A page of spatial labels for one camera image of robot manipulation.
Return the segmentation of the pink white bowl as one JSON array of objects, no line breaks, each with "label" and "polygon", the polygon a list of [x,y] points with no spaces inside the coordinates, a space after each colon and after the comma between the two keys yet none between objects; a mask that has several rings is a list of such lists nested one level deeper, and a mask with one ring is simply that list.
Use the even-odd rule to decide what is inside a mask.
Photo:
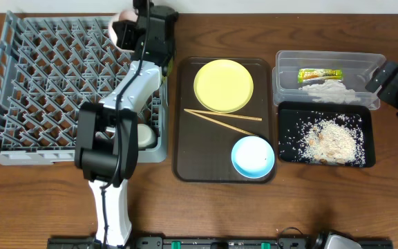
[{"label": "pink white bowl", "polygon": [[135,44],[139,36],[136,29],[138,16],[132,10],[123,10],[111,17],[108,24],[108,35],[113,44],[126,52],[135,50]]}]

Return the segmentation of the small white green cup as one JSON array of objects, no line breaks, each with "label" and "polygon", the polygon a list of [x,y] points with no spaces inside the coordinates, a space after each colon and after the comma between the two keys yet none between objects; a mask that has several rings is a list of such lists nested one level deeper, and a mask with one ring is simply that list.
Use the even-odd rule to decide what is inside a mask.
[{"label": "small white green cup", "polygon": [[147,124],[138,124],[138,148],[145,150],[154,148],[157,143],[155,132]]}]

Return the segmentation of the light blue bowl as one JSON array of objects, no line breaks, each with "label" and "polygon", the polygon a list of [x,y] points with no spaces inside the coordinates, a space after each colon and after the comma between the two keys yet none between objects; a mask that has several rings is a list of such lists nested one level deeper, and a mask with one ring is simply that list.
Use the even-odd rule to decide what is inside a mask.
[{"label": "light blue bowl", "polygon": [[246,136],[238,140],[231,150],[231,163],[242,176],[262,178],[274,169],[276,159],[272,146],[258,136]]}]

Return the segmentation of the green orange snack wrapper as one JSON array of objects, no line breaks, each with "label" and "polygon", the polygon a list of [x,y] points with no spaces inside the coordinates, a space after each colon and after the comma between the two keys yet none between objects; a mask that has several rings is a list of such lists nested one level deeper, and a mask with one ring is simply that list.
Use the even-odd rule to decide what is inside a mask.
[{"label": "green orange snack wrapper", "polygon": [[298,83],[314,80],[342,80],[343,71],[340,69],[301,68],[298,71]]}]

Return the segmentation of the white tissue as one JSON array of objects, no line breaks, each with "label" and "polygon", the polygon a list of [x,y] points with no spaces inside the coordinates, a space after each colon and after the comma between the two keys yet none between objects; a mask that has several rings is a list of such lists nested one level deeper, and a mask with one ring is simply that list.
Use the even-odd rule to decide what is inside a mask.
[{"label": "white tissue", "polygon": [[312,97],[313,102],[349,104],[360,101],[353,89],[347,89],[338,80],[326,80],[322,84],[304,85],[299,90]]}]

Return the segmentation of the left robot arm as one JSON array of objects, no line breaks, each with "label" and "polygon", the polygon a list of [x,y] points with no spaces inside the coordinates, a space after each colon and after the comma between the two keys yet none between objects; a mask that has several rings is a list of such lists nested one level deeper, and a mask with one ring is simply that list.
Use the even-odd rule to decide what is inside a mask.
[{"label": "left robot arm", "polygon": [[140,151],[138,115],[171,72],[178,17],[169,6],[134,1],[108,25],[113,45],[132,54],[129,71],[105,98],[81,106],[74,159],[95,197],[97,248],[123,248],[129,240],[126,193]]}]

